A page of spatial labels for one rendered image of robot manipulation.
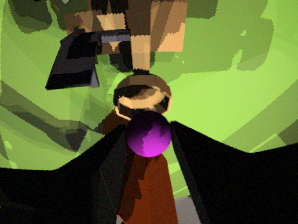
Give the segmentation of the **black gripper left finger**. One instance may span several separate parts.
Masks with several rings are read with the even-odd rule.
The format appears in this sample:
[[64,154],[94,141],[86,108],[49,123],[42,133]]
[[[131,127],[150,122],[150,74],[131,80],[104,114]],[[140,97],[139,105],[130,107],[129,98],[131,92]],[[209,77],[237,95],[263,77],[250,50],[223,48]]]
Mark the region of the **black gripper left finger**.
[[0,168],[0,208],[67,217],[71,224],[116,224],[126,157],[126,125],[53,171]]

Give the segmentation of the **purple ball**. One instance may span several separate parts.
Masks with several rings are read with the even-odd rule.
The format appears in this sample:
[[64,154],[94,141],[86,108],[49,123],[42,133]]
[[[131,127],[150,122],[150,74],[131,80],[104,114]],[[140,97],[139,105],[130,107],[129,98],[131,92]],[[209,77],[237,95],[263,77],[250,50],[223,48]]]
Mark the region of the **purple ball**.
[[126,127],[126,141],[137,155],[154,157],[164,152],[172,140],[172,128],[160,113],[137,113]]

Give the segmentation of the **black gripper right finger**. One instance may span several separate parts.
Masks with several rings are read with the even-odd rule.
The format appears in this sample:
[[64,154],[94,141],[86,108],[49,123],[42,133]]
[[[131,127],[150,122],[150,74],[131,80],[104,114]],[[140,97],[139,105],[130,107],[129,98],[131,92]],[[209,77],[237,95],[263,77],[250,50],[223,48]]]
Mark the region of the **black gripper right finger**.
[[263,180],[298,168],[298,143],[247,153],[177,121],[170,128],[201,224],[234,224]]

